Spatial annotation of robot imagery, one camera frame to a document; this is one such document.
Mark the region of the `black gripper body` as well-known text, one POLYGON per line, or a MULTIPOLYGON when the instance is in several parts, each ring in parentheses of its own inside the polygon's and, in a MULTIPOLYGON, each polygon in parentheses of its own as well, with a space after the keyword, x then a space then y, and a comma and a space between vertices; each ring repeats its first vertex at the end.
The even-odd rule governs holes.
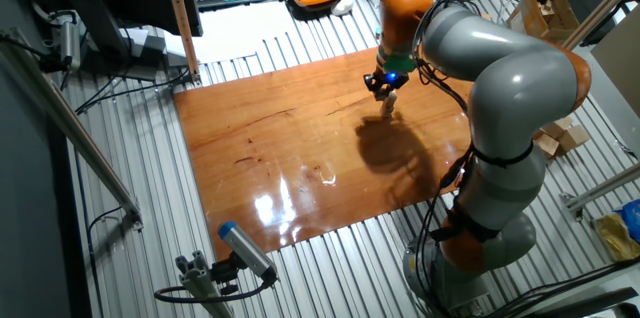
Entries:
POLYGON ((381 89, 383 86, 388 86, 390 89, 393 89, 391 87, 391 84, 394 81, 401 81, 401 80, 405 80, 406 83, 409 81, 409 76, 406 72, 376 72, 375 73, 377 81, 378 81, 378 86, 379 89, 381 89))

